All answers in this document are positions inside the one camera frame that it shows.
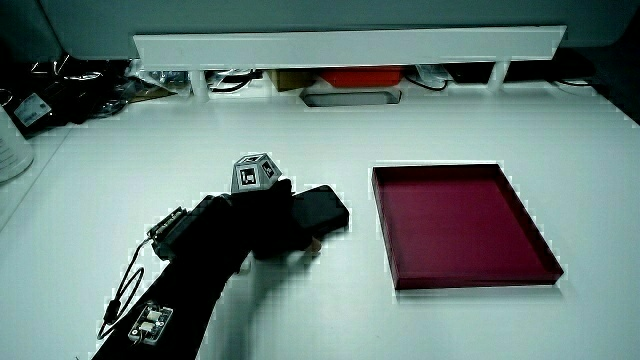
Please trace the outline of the person's left hand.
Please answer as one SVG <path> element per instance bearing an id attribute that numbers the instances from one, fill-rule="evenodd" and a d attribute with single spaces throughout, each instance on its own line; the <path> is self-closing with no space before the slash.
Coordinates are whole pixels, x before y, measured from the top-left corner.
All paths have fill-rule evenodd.
<path id="1" fill-rule="evenodd" d="M 322 244 L 292 215 L 293 185 L 267 153 L 242 156 L 233 164 L 230 201 L 240 216 L 256 259 L 289 251 L 317 254 Z"/>

